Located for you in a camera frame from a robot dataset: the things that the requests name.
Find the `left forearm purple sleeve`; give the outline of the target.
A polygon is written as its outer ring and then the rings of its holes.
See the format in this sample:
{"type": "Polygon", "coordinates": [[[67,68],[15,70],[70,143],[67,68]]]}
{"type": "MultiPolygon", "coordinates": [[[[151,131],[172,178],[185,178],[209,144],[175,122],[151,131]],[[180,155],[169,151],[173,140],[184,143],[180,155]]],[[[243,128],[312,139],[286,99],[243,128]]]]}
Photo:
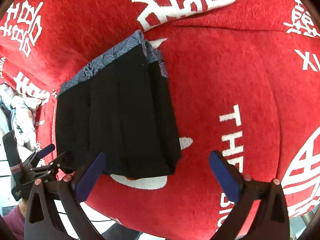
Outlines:
{"type": "Polygon", "coordinates": [[[19,206],[14,207],[3,217],[3,220],[18,240],[24,240],[25,217],[22,215],[19,206]]]}

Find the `left hand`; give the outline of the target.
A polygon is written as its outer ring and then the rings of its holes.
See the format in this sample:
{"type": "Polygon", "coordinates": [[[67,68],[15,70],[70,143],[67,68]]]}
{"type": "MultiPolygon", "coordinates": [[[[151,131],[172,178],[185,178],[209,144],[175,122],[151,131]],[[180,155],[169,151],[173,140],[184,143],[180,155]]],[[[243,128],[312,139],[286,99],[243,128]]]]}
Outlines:
{"type": "Polygon", "coordinates": [[[28,200],[21,198],[18,202],[18,207],[20,209],[20,212],[23,217],[26,217],[27,214],[27,206],[28,206],[28,200]]]}

